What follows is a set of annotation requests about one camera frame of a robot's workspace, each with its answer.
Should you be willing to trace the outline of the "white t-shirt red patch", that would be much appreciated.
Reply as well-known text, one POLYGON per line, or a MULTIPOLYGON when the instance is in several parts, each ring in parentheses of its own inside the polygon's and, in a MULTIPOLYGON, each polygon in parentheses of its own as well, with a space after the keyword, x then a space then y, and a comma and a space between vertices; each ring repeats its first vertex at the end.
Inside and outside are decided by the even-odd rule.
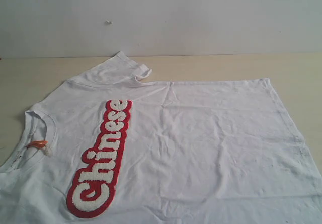
POLYGON ((150 73, 119 52, 25 112, 1 223, 321 223, 321 174, 268 78, 150 73))

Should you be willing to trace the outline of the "orange hang tag loop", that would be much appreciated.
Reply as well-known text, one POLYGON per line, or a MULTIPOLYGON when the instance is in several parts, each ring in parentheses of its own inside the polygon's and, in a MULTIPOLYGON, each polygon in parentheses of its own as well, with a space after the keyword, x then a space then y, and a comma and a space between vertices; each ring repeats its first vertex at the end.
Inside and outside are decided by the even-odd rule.
POLYGON ((26 148, 36 148, 36 149, 43 149, 46 148, 48 144, 48 141, 40 140, 40 141, 33 141, 30 142, 26 148))

